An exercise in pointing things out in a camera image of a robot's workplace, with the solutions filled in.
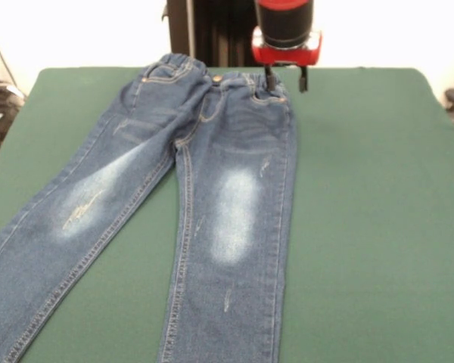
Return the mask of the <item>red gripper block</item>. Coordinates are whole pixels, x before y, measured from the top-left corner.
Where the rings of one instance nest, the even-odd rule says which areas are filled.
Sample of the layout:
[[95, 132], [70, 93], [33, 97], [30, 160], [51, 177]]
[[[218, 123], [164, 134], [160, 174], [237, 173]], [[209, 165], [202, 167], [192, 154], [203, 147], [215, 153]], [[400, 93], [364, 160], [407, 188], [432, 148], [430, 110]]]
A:
[[273, 64], [294, 64], [300, 70], [299, 91], [308, 91], [308, 66], [314, 66], [319, 61], [322, 47], [322, 32], [312, 30], [307, 40], [294, 48], [275, 48], [268, 45], [263, 37], [261, 29], [256, 26], [253, 30], [251, 49], [254, 60], [259, 64], [265, 64], [264, 72], [266, 87], [275, 90], [275, 76], [272, 72]]

